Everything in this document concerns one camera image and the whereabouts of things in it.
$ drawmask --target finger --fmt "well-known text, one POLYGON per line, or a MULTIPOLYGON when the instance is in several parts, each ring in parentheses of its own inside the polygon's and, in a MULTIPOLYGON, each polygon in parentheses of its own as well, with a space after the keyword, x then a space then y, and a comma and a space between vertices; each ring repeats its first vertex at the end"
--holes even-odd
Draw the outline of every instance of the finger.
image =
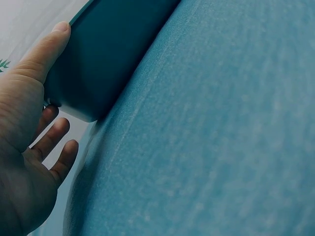
POLYGON ((70 34, 69 23, 58 23, 9 74, 27 76, 44 84, 49 70, 64 51, 70 34))
POLYGON ((58 161, 51 168, 50 173, 53 175, 58 187, 60 187, 69 174, 78 154, 78 150, 79 144, 75 140, 67 142, 58 161))
POLYGON ((42 116, 39 120, 38 127, 36 129, 35 135, 31 141, 31 144, 37 139, 37 137, 47 128, 51 122, 58 116, 59 109, 55 106, 47 106, 42 113, 42 116))
POLYGON ((66 118, 60 118, 31 148, 35 152, 36 159, 44 161, 60 140, 68 133, 69 129, 69 121, 66 118))

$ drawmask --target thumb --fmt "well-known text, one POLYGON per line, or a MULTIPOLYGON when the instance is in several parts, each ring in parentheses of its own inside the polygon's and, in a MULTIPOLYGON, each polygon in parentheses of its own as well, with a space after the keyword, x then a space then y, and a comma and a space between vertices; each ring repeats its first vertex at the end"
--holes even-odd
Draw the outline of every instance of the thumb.
POLYGON ((27 76, 44 84, 49 70, 64 51, 70 39, 70 34, 71 28, 69 23, 58 23, 53 31, 44 37, 28 55, 8 73, 27 76))

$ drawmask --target blue fabric surface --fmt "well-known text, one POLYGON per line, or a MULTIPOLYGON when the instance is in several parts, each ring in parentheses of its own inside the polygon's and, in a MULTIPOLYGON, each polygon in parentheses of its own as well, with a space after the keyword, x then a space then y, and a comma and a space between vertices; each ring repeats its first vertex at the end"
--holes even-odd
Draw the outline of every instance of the blue fabric surface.
POLYGON ((183 0, 95 127, 65 235, 315 235, 314 12, 183 0))

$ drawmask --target green leaf pattern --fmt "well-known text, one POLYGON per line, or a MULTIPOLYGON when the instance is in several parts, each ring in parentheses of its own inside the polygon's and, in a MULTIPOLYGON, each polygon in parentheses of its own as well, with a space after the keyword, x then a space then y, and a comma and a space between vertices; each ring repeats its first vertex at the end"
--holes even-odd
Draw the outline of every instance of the green leaf pattern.
POLYGON ((1 59, 0 60, 0 73, 3 72, 3 70, 1 70, 2 68, 3 69, 9 68, 8 66, 9 64, 10 64, 10 61, 1 59))

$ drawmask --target palm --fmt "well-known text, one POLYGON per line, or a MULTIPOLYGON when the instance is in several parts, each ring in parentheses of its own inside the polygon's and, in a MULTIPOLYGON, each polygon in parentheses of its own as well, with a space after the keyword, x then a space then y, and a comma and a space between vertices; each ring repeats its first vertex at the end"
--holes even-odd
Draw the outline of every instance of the palm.
MULTIPOLYGON (((57 114, 58 109, 52 106, 43 111, 33 140, 57 114)), ((15 221, 16 231, 13 235, 31 232, 40 226, 53 210, 58 187, 73 165, 78 145, 75 141, 68 142, 51 170, 48 170, 42 161, 68 131, 68 121, 61 118, 32 148, 27 148, 23 153, 17 150, 8 153, 8 159, 17 162, 14 169, 3 171, 0 180, 7 190, 6 200, 10 203, 6 213, 10 212, 13 216, 11 221, 15 221)))

